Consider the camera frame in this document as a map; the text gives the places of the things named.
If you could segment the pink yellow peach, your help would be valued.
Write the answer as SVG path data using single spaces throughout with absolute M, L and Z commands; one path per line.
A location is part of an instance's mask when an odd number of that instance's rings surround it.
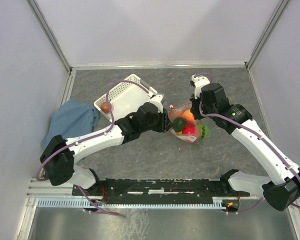
M 184 118 L 186 124 L 188 124 L 188 125 L 195 124 L 194 115 L 191 113 L 191 111 L 189 109 L 187 109 L 183 112 L 182 117 Z

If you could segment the dark green avocado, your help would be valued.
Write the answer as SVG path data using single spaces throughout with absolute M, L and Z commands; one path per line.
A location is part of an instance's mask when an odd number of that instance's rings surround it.
M 172 128 L 176 133 L 182 132 L 186 127 L 186 120 L 182 116 L 178 116 L 173 120 Z

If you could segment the clear zip top bag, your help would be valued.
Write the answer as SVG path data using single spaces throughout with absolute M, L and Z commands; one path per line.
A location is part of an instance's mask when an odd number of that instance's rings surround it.
M 200 139 L 200 134 L 199 134 L 199 131 L 198 131 L 198 124 L 202 123 L 202 122 L 199 122 L 198 120 L 195 120 L 194 125 L 186 124 L 186 126 L 195 126 L 195 133 L 194 134 L 178 135 L 177 132 L 175 132 L 173 130 L 173 121 L 176 117 L 182 117 L 185 110 L 191 110 L 191 106 L 192 106 L 192 104 L 190 102 L 184 103 L 183 105 L 178 106 L 178 107 L 174 107 L 173 105 L 169 106 L 169 110 L 170 110 L 169 119 L 172 123 L 172 127 L 170 129 L 170 132 L 174 136 L 176 136 L 177 138 L 179 138 L 179 139 L 181 139 L 181 140 L 183 140 L 187 143 L 195 143 L 195 142 L 201 140 Z

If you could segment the green mini watermelon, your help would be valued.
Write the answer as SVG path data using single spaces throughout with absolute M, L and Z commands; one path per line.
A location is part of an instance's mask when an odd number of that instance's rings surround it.
M 200 139 L 206 139 L 210 136 L 211 131 L 210 131 L 209 127 L 206 124 L 199 123 L 197 125 L 197 127 L 198 127 L 198 132 L 199 132 L 199 138 Z

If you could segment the brown kiwi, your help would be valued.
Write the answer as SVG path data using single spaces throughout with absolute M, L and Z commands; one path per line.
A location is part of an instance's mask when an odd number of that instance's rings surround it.
M 101 105 L 101 110 L 105 113 L 108 114 L 112 110 L 112 104 L 110 102 L 103 102 Z

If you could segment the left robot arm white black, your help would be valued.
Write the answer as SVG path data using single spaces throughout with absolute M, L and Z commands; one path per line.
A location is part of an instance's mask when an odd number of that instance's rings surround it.
M 67 139 L 54 136 L 43 151 L 40 162 L 52 186 L 70 183 L 89 195 L 96 195 L 101 189 L 100 179 L 94 170 L 77 166 L 77 161 L 100 150 L 134 141 L 144 132 L 165 133 L 171 127 L 167 110 L 146 102 L 136 112 L 102 130 Z

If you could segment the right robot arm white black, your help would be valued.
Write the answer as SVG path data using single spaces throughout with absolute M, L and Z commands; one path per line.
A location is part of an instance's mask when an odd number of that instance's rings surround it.
M 300 198 L 300 166 L 285 156 L 263 133 L 253 116 L 240 104 L 231 104 L 224 88 L 209 80 L 191 81 L 191 112 L 194 118 L 211 118 L 214 123 L 238 140 L 261 164 L 267 176 L 229 172 L 219 183 L 226 196 L 247 192 L 264 198 L 278 211 L 297 207 Z

